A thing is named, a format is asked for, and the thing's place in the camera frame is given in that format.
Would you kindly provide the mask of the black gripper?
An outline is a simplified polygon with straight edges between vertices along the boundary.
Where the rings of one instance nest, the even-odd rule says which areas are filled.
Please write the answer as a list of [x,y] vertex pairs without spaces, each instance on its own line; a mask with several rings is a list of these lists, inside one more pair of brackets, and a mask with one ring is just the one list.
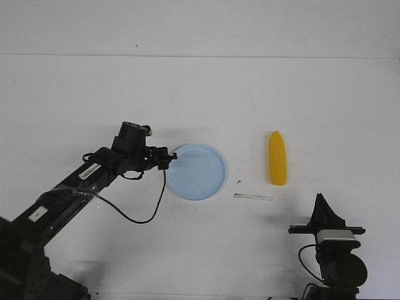
[[126,173],[129,171],[143,173],[155,167],[167,170],[170,163],[178,158],[176,152],[169,154],[167,147],[147,146],[147,137],[143,125],[128,121],[121,124],[111,147],[118,153],[115,166],[117,175],[127,178]]
[[363,227],[346,227],[346,222],[331,209],[322,193],[317,193],[311,218],[306,225],[290,225],[289,234],[312,234],[314,244],[307,246],[325,253],[350,253],[360,248],[356,239],[366,233]]

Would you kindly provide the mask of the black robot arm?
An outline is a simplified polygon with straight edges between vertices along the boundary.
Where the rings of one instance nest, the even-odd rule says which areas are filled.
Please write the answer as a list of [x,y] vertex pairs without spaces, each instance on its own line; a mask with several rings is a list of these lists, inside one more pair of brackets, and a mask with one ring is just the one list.
[[[347,226],[329,206],[323,194],[316,194],[314,209],[306,225],[290,225],[289,234],[312,234],[314,243],[299,249],[297,258],[302,267],[319,284],[308,283],[302,299],[356,299],[368,278],[368,270],[363,260],[352,253],[360,248],[357,235],[366,233],[363,227]],[[302,253],[314,248],[320,276],[314,274],[304,263]]]
[[51,271],[48,242],[99,192],[128,171],[165,171],[177,154],[147,146],[148,125],[124,121],[111,147],[85,154],[83,165],[13,221],[1,219],[1,299],[90,299],[88,288]]

